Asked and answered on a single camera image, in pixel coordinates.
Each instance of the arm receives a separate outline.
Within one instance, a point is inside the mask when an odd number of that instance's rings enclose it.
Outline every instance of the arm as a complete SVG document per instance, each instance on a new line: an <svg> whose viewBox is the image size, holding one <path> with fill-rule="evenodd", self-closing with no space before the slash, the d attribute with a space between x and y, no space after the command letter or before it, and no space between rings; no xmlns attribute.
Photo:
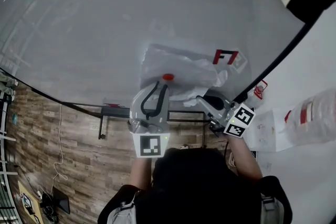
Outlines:
<svg viewBox="0 0 336 224"><path fill-rule="evenodd" d="M132 164L130 185L146 190L151 184L152 159L135 158Z"/></svg>
<svg viewBox="0 0 336 224"><path fill-rule="evenodd" d="M260 167L246 145L245 140L228 135L228 141L233 157L235 158L235 165L239 176L252 183L261 179L262 173Z"/></svg>

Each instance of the black device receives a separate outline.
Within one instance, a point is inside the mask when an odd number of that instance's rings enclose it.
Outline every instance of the black device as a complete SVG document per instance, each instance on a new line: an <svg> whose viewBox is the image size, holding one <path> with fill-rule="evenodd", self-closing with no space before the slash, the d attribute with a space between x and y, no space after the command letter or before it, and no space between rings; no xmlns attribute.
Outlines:
<svg viewBox="0 0 336 224"><path fill-rule="evenodd" d="M58 206L64 212L69 214L70 213L69 197L55 187L53 187L52 190L53 190L52 198L54 200L54 205Z"/></svg>

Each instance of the red cap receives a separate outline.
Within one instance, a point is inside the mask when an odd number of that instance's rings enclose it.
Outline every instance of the red cap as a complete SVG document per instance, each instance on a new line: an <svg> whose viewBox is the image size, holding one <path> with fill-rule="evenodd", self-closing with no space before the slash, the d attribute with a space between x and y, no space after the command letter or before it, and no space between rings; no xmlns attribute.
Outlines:
<svg viewBox="0 0 336 224"><path fill-rule="evenodd" d="M162 76L162 78L163 78L164 80L173 80L173 79L175 78L175 76L174 76L173 74L164 74L164 75Z"/></svg>

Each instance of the wooden floor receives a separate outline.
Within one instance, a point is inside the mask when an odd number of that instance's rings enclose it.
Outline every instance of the wooden floor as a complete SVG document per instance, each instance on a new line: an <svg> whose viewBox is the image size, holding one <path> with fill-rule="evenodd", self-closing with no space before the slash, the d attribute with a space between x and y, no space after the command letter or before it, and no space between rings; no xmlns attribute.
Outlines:
<svg viewBox="0 0 336 224"><path fill-rule="evenodd" d="M18 86L15 101L9 107L7 135L17 141L6 142L6 156L8 161L22 168L20 170L9 165L8 170L19 172L19 176L9 178L16 207L24 223L32 221L23 211L17 181L19 179L30 188L25 178L27 176L36 197L38 185L50 192L52 178L56 174L53 163L61 161L59 111L58 103L33 93L22 84ZM12 123L13 113L17 114L16 125ZM106 118L103 124L106 139L98 140L99 119L65 106L61 108L61 117L64 164L56 166L61 174L68 176L68 180L57 177L55 187L69 196L71 214L57 210L61 215L60 223L97 223L105 204L128 182L135 154L131 134L125 119ZM207 147L223 151L226 139L217 138L209 131L206 133ZM200 147L202 125L171 123L169 147L183 144Z"/></svg>

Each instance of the plastic bag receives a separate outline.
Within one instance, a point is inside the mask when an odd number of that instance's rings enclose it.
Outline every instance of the plastic bag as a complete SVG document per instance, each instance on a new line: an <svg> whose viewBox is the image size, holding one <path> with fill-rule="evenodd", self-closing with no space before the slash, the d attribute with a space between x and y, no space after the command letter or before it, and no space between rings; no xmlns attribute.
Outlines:
<svg viewBox="0 0 336 224"><path fill-rule="evenodd" d="M147 49L141 66L141 88L160 81L166 73L173 74L174 81L169 84L170 100L193 106L198 95L203 96L211 87L221 87L227 80L227 71L218 73L209 60L192 60L181 51L176 54L168 50L162 46Z"/></svg>

